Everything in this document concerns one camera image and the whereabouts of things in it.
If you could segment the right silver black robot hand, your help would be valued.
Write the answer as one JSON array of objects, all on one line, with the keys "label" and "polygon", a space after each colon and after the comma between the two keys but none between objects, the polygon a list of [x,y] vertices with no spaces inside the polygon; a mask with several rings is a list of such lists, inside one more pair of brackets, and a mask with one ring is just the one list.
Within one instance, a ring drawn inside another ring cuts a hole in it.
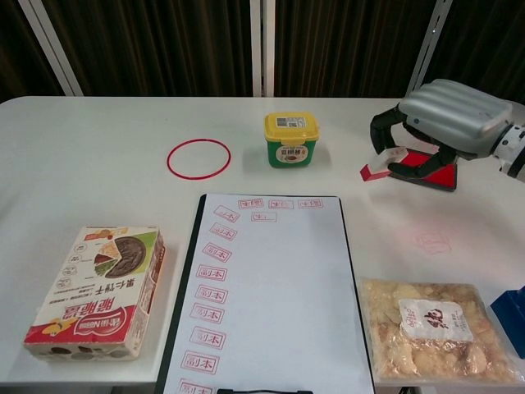
[{"label": "right silver black robot hand", "polygon": [[[392,154],[399,146],[391,127],[401,124],[415,138],[438,147],[437,153],[418,166],[403,164]],[[412,91],[370,123],[370,137],[377,155],[387,152],[386,168],[405,179],[423,179],[442,168],[466,160],[494,156],[504,160],[510,176],[518,148],[524,147],[524,129],[513,119],[513,106],[480,90],[452,80],[437,79]]]}]

